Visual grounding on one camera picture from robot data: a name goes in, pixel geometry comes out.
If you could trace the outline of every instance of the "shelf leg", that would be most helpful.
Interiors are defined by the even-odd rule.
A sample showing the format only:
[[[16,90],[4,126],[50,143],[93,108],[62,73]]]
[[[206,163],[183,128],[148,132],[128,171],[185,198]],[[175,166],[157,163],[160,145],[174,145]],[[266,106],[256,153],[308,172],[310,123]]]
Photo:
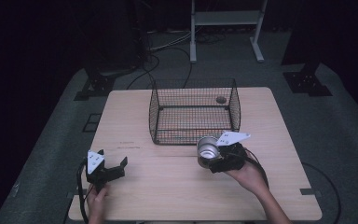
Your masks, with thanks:
[[[197,62],[197,49],[196,49],[196,9],[195,0],[191,1],[191,40],[190,40],[190,61]]]
[[[255,57],[256,57],[257,61],[260,63],[264,62],[264,57],[263,57],[263,54],[261,53],[260,47],[258,47],[257,41],[258,41],[258,37],[260,35],[261,25],[263,24],[264,14],[266,12],[267,1],[268,0],[263,1],[263,5],[262,5],[260,13],[258,15],[257,26],[255,27],[255,36],[252,36],[250,38],[252,48],[255,53]]]

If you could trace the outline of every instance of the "black foot base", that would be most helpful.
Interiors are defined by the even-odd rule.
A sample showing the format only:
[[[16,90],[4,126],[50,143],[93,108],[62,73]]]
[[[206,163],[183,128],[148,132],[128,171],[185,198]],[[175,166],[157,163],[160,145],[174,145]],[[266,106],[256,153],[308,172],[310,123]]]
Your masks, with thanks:
[[[87,101],[90,97],[108,96],[114,84],[114,79],[104,79],[98,82],[94,80],[92,83],[88,79],[83,90],[77,92],[74,101]]]
[[[307,93],[309,96],[332,96],[314,74],[304,72],[283,73],[293,93]]]

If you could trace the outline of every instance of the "gray carpet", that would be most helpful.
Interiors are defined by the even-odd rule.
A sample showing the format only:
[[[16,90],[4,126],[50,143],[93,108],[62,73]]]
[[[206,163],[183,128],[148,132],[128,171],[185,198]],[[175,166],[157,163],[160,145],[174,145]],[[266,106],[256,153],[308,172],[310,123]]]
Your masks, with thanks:
[[[302,65],[280,65],[290,33],[261,34],[264,63],[255,60],[249,36],[231,34],[212,45],[198,45],[198,62],[192,64],[190,78],[234,77],[239,87],[269,87],[299,158],[323,171],[337,188],[342,205],[338,223],[358,223],[358,105],[337,74],[323,64],[316,76],[333,96],[293,94],[282,73],[299,71]],[[150,43],[160,46],[177,37],[151,35]],[[188,41],[176,47],[188,52]],[[159,58],[158,67],[150,72],[154,78],[186,78],[190,63],[181,50],[166,49],[154,55]],[[150,58],[145,68],[152,68],[156,62]],[[138,69],[119,77],[114,89],[127,89],[143,72]],[[0,223],[79,223],[66,218],[66,212],[71,193],[76,192],[77,167],[87,155],[94,135],[82,131],[89,115],[102,113],[106,101],[106,97],[74,101],[86,79],[85,71],[78,71],[62,94],[23,167],[17,194],[9,195],[0,211]],[[143,76],[130,89],[150,88],[148,81]],[[333,187],[314,168],[305,166],[305,171],[323,211],[322,219],[316,223],[333,223],[338,212]]]

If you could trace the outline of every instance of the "wooden table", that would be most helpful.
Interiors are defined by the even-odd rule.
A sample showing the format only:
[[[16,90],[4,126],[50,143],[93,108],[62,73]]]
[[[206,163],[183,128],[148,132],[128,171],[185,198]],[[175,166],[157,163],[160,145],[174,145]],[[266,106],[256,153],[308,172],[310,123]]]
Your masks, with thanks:
[[[267,172],[272,194],[292,220],[318,220],[310,183],[282,115],[268,88],[238,88],[241,130]],[[197,163],[195,146],[157,146],[148,130],[151,90],[112,91],[91,149],[104,149],[105,167],[124,157],[126,176],[112,181],[106,197],[109,220],[265,220],[257,198],[226,174],[212,174]],[[88,186],[85,176],[83,186]],[[69,218],[82,219],[78,197]]]

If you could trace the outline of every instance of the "black curtain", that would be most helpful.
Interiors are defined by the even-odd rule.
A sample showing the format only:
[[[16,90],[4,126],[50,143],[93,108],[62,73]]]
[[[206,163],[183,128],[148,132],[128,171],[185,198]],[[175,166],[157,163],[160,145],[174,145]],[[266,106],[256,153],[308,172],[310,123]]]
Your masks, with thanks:
[[[282,64],[320,62],[358,104],[358,1],[304,0]]]
[[[85,52],[139,62],[128,2],[0,0],[0,207]]]

